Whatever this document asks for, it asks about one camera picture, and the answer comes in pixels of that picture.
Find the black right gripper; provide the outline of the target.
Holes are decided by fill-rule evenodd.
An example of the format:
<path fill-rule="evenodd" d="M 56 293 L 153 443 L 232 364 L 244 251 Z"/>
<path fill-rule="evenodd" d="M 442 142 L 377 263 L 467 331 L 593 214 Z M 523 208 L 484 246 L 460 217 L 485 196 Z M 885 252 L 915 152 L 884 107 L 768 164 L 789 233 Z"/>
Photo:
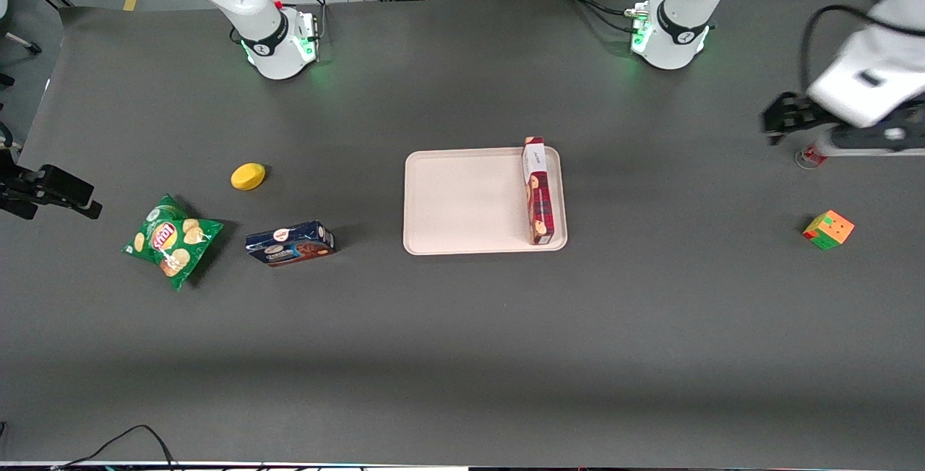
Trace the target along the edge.
<path fill-rule="evenodd" d="M 1 187 L 2 210 L 23 220 L 33 220 L 40 204 L 72 209 L 89 220 L 97 220 L 103 208 L 93 200 L 95 186 L 55 165 L 42 165 L 42 174 L 2 175 Z"/>

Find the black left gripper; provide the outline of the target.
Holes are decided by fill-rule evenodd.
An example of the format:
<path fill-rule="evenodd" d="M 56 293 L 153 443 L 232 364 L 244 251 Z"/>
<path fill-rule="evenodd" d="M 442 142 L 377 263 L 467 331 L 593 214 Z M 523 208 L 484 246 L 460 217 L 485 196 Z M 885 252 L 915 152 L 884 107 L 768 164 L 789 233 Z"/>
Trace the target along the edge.
<path fill-rule="evenodd" d="M 807 129 L 822 129 L 820 139 L 830 141 L 843 126 L 843 120 L 821 103 L 797 95 L 783 92 L 761 113 L 761 132 L 770 146 L 776 146 L 790 133 Z"/>

